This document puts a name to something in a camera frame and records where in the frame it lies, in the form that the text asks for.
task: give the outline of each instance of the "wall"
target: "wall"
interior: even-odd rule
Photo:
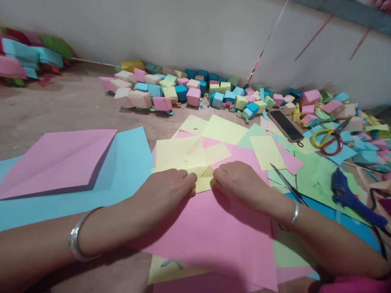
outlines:
[[[266,45],[254,83],[284,90],[332,82],[362,109],[391,105],[390,37],[371,31],[350,61],[365,29],[334,17],[295,62],[329,15],[292,2],[283,8],[285,3],[13,0],[0,2],[0,25],[60,36],[91,61],[118,65],[137,57],[242,78],[250,76]]]

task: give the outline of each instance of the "person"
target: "person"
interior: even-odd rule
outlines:
[[[223,164],[213,176],[213,189],[292,230],[337,283],[345,286],[343,292],[360,292],[352,284],[360,284],[361,289],[370,285],[373,292],[390,291],[390,283],[383,280],[389,277],[391,265],[345,227],[304,205],[299,204],[297,211],[294,200],[269,187],[243,162]],[[183,201],[191,201],[196,181],[197,176],[185,170],[158,172],[132,197],[90,213],[80,229],[74,228],[86,214],[1,232],[0,291],[23,292],[56,269],[151,231]],[[76,230],[76,246],[71,249],[70,233],[74,235]],[[336,292],[335,288],[327,291],[327,286],[324,292]]]

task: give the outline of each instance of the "scissors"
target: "scissors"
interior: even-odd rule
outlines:
[[[312,137],[311,137],[311,144],[314,147],[316,147],[317,149],[321,149],[321,152],[324,155],[332,156],[332,155],[338,154],[339,152],[341,152],[342,147],[343,147],[343,141],[342,141],[342,138],[341,138],[340,134],[344,130],[344,128],[349,124],[350,119],[351,119],[351,117],[349,119],[345,120],[343,123],[341,123],[334,130],[332,130],[332,129],[322,129],[322,130],[319,130],[319,131],[315,132],[312,135]],[[321,133],[326,133],[326,135],[322,139],[320,144],[318,144],[315,139]],[[333,138],[331,140],[327,141],[331,135],[333,136]],[[331,145],[335,141],[338,142],[337,150],[335,152],[333,152],[333,153],[326,152],[326,147],[328,147],[329,145]]]
[[[270,164],[273,169],[277,172],[277,174],[279,175],[279,177],[282,179],[282,181],[285,183],[286,187],[288,187],[288,189],[291,191],[291,193],[294,195],[294,197],[296,198],[296,200],[303,204],[303,205],[306,205],[307,207],[309,207],[309,205],[305,202],[304,198],[303,198],[303,194],[301,194],[299,191],[297,191],[296,188],[294,188],[292,185],[290,185],[290,183],[288,182],[288,180],[285,179],[284,175],[281,174],[280,171],[278,171],[278,169],[273,165],[273,164]]]

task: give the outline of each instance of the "yellow scissors handle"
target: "yellow scissors handle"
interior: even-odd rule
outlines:
[[[322,139],[322,141],[320,142],[320,144],[318,144],[315,140],[315,138],[321,134],[321,133],[325,133],[327,132],[327,134],[325,135],[325,137]],[[327,140],[329,139],[330,135],[332,135],[334,133],[334,130],[332,129],[322,129],[322,130],[319,130],[317,132],[315,132],[312,137],[311,137],[311,144],[316,147],[317,149],[320,149],[321,147],[323,147],[325,145],[325,143],[327,142]]]

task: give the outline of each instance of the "floor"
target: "floor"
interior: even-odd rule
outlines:
[[[25,88],[0,85],[0,160],[23,155],[46,132],[125,131],[143,126],[152,150],[156,140],[171,138],[189,114],[205,120],[216,114],[245,126],[228,109],[207,106],[195,109],[183,105],[174,108],[174,116],[149,110],[119,110],[113,98],[105,95],[97,78],[114,73],[113,67],[76,63],[63,76],[47,83],[33,82]],[[259,117],[252,121],[259,122]],[[349,171],[356,173],[355,168]],[[152,286],[147,286],[151,258],[147,253],[122,247],[92,262],[75,263],[54,272],[30,292],[152,292]],[[307,277],[279,285],[280,292],[315,292],[316,289],[316,282]]]

